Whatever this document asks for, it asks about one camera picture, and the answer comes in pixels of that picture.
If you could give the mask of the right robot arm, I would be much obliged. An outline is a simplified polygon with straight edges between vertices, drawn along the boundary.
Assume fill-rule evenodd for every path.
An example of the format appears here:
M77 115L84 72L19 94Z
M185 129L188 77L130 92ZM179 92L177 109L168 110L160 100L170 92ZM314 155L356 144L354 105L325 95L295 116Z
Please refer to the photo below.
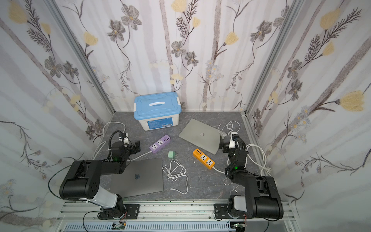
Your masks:
M283 218L284 208L273 177L253 174L245 168L247 145L239 135L232 136L234 147L220 139L219 149L228 154L230 164L225 168L227 179L244 187L244 195L231 195L228 215L231 218L262 218L277 221Z

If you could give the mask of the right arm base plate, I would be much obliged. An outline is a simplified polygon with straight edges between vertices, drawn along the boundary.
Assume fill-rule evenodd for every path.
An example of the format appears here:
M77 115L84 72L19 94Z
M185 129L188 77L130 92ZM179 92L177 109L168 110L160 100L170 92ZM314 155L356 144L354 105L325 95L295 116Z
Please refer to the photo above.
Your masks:
M214 204L214 219L231 219L231 216L229 215L228 204Z

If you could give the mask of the blue lid storage box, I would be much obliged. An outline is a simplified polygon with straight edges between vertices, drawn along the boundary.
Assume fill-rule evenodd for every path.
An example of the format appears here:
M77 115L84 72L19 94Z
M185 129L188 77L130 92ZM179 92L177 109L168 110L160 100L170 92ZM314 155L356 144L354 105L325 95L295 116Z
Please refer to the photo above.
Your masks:
M144 131L177 126L181 112L182 107L176 92L143 95L134 100L134 118Z

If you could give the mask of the green charger adapter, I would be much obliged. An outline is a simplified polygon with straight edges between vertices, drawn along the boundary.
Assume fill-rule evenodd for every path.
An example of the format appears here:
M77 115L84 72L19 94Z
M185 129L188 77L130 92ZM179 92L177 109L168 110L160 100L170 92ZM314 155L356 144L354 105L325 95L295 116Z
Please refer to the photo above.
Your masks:
M176 152L175 151L169 151L168 152L168 158L169 159L174 159L176 156Z

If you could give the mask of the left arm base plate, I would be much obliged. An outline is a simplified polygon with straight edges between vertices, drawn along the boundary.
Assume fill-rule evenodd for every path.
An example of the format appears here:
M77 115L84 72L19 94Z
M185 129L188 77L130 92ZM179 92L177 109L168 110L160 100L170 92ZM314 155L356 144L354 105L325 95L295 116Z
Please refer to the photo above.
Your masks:
M139 214L139 204L126 204L110 209L101 209L98 213L98 219L137 219Z

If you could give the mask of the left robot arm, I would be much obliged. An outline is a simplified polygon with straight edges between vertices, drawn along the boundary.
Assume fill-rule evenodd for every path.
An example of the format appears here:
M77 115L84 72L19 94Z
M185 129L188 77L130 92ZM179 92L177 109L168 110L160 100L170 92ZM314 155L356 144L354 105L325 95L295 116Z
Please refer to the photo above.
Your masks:
M120 130L114 131L108 142L106 159L74 161L59 190L60 198L87 201L100 207L101 220L122 219L128 210L119 194L100 186L101 176L122 174L130 156L141 151L140 141L132 143Z

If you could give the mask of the white charging cable grey laptop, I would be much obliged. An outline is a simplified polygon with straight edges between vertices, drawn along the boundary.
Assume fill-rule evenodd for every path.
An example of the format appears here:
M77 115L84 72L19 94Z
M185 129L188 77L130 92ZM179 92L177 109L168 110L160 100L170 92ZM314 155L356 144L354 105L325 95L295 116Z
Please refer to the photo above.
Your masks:
M186 191L182 192L178 189L175 188L170 188L171 191L176 191L179 194L182 195L187 195L188 194L188 176L187 176L187 169L185 166L179 162L177 159L172 159L170 161L169 166L162 166L162 172L166 175L167 179L170 180L171 182L176 182L179 178L185 177L185 187Z

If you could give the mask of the white charging cable silver laptop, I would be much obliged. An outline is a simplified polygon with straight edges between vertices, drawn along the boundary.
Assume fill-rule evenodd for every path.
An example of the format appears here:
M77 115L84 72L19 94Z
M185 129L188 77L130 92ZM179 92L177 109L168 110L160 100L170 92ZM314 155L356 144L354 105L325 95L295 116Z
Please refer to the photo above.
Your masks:
M241 125L239 122L235 120L229 121L225 126L221 128L221 124L219 124L217 130L220 136L228 136L232 133L237 133L241 129Z

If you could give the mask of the orange power strip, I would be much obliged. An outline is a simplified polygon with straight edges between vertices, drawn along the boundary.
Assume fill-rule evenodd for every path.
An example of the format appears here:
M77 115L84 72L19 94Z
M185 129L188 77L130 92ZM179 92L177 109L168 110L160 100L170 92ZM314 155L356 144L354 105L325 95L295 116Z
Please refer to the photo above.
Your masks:
M215 162L198 148L193 151L193 156L205 165L209 170L214 167Z

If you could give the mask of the purple power strip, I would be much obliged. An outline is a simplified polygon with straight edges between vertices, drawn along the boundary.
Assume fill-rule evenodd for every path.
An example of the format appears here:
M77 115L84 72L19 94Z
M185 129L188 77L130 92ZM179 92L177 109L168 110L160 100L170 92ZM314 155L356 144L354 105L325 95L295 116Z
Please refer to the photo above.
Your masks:
M158 141L156 141L153 145L151 145L149 149L152 153L155 154L159 152L161 149L163 149L167 144L169 144L170 141L171 141L170 136L164 135Z

